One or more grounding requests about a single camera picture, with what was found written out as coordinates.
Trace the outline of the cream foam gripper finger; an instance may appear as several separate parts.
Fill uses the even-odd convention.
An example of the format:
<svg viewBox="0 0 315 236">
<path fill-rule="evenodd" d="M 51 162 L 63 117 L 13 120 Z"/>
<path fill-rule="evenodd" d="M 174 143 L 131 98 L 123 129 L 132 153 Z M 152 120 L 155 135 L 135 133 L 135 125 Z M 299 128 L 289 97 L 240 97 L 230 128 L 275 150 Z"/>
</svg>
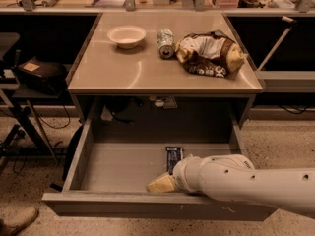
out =
<svg viewBox="0 0 315 236">
<path fill-rule="evenodd" d="M 156 179 L 151 181 L 146 186 L 146 189 L 150 193 L 173 193 L 179 191 L 173 176 L 168 172 L 159 175 Z"/>
</svg>

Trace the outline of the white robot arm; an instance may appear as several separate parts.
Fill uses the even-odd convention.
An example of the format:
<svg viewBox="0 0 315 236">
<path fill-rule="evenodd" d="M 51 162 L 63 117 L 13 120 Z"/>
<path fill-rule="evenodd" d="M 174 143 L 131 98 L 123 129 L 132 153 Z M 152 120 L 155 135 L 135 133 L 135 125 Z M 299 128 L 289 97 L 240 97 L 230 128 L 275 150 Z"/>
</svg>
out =
<svg viewBox="0 0 315 236">
<path fill-rule="evenodd" d="M 147 185 L 150 193 L 201 192 L 223 202 L 251 202 L 315 216 L 315 170 L 257 169 L 241 154 L 189 155 Z"/>
</svg>

